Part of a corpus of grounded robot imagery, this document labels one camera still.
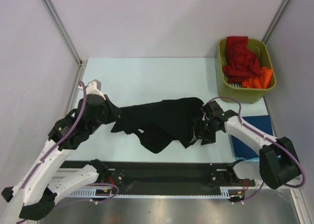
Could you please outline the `black t shirt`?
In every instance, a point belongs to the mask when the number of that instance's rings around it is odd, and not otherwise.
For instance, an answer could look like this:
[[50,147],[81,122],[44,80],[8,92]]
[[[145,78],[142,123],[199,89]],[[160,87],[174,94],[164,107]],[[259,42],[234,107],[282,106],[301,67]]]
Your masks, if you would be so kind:
[[160,153],[173,141],[188,148],[193,119],[200,115],[203,104],[201,99],[190,97],[123,107],[111,132],[135,134],[152,153]]

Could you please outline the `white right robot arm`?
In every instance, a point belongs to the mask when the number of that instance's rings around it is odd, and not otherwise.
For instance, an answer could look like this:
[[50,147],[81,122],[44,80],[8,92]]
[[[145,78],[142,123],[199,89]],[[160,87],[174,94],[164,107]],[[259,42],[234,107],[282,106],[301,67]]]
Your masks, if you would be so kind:
[[260,177],[269,188],[304,185],[305,172],[289,138],[267,134],[232,110],[203,111],[193,119],[193,137],[203,144],[215,143],[218,131],[236,137],[259,155]]

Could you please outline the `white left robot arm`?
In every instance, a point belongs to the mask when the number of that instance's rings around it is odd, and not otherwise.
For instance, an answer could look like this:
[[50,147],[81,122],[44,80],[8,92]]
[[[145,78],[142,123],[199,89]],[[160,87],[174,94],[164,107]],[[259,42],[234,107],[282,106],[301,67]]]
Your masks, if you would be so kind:
[[107,95],[88,94],[78,107],[57,121],[48,134],[45,146],[25,177],[1,195],[8,206],[2,224],[38,221],[72,192],[86,185],[102,185],[108,180],[108,168],[98,159],[56,182],[52,178],[79,145],[88,140],[101,125],[116,121],[122,110]]

